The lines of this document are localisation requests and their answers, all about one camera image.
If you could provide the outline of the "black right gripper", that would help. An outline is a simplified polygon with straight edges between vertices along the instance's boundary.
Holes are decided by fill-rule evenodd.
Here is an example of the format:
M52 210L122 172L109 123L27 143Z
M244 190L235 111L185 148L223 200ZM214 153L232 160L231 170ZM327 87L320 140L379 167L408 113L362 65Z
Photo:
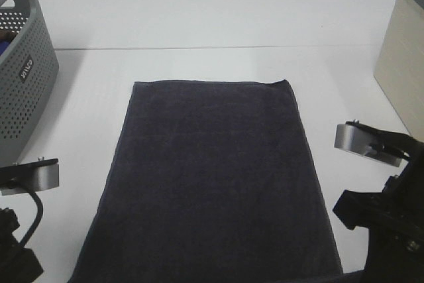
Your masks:
M345 190L333 211L346 228L368 229L368 254L361 282L423 281L423 143L410 139L399 149L408 163L376 193Z

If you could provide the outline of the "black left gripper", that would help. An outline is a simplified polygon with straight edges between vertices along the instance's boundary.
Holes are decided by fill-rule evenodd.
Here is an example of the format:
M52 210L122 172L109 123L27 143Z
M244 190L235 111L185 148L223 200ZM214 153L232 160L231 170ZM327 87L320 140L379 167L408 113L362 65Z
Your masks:
M13 233L20 227L12 209L1 209L1 282L34 282L44 272L32 249Z

